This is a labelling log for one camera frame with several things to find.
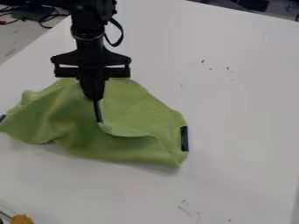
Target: microfiber cloth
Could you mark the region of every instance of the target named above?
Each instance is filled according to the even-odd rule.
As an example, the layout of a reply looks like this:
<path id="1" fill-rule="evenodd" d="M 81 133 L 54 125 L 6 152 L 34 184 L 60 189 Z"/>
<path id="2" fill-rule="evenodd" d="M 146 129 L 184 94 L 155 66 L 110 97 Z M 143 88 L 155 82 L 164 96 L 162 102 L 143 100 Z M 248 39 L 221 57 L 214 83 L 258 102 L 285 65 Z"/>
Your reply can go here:
<path id="1" fill-rule="evenodd" d="M 85 158 L 179 167 L 182 150 L 177 111 L 168 108 L 131 79 L 106 81 L 97 123 L 92 101 L 72 78 L 60 79 L 40 92 L 25 91 L 21 102 L 0 123 L 0 132 L 28 144 L 54 141 Z"/>

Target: floor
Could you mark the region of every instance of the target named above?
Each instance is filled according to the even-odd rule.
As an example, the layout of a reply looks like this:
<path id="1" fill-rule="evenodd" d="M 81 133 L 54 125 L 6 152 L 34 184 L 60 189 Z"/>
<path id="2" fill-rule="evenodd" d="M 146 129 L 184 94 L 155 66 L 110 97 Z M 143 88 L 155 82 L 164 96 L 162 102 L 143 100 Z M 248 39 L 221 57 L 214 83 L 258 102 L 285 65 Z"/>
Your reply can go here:
<path id="1" fill-rule="evenodd" d="M 62 19 L 64 18 L 56 17 L 47 22 L 46 25 L 54 26 Z M 7 15 L 1 17 L 0 20 L 11 21 L 12 18 L 10 15 Z M 33 21 L 17 21 L 13 24 L 0 25 L 0 64 L 26 48 L 31 42 L 48 31 L 48 29 Z"/>

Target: dirt speck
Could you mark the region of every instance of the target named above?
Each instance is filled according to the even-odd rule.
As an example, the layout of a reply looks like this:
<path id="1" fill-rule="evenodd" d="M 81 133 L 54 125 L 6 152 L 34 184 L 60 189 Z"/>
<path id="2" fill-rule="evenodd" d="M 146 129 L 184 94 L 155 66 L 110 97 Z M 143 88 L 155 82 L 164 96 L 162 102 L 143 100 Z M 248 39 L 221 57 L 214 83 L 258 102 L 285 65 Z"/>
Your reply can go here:
<path id="1" fill-rule="evenodd" d="M 190 216 L 190 213 L 189 213 L 186 209 L 184 209 L 183 207 L 178 206 L 177 208 L 178 208 L 179 210 L 181 210 L 183 213 L 188 214 L 188 216 Z"/>

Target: white tabletop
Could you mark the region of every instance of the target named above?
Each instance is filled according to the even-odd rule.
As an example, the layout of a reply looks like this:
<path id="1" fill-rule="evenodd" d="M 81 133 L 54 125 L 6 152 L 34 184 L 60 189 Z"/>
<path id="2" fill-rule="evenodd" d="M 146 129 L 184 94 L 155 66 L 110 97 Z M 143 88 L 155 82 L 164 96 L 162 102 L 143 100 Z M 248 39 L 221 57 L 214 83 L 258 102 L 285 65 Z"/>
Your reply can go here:
<path id="1" fill-rule="evenodd" d="M 299 174 L 299 26 L 183 0 L 119 1 L 115 49 L 133 79 L 181 111 L 182 167 L 72 157 L 0 135 L 0 199 L 43 224 L 289 223 Z M 0 111 L 55 81 L 69 19 L 0 67 Z"/>

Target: green towel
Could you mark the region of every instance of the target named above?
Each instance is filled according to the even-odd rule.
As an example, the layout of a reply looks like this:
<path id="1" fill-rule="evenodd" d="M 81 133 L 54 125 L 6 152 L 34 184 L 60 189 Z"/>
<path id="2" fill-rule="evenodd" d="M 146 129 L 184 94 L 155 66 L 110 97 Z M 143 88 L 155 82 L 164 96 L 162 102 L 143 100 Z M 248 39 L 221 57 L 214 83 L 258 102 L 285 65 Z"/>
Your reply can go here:
<path id="1" fill-rule="evenodd" d="M 0 132 L 28 144 L 54 141 L 85 158 L 179 167 L 188 152 L 181 149 L 177 111 L 130 79 L 106 82 L 100 101 L 103 123 L 75 79 L 60 79 L 40 91 L 25 91 L 6 114 Z"/>

